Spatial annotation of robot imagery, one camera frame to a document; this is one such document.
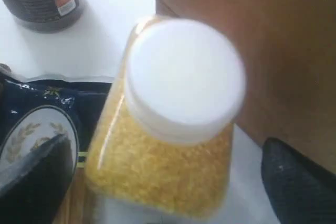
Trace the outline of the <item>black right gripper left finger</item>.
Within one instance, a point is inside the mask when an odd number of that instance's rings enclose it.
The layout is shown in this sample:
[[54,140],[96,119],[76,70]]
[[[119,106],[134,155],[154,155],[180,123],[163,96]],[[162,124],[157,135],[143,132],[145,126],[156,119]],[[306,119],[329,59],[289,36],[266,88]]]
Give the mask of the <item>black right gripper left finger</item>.
[[71,141],[57,135],[1,172],[1,223],[52,223],[72,181]]

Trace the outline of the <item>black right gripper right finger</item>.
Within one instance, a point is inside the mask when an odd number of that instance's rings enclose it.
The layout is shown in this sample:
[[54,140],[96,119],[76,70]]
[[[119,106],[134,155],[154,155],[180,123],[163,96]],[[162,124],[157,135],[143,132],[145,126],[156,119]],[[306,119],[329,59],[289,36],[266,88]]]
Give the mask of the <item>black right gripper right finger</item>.
[[280,223],[335,223],[335,174],[275,137],[263,144],[261,178]]

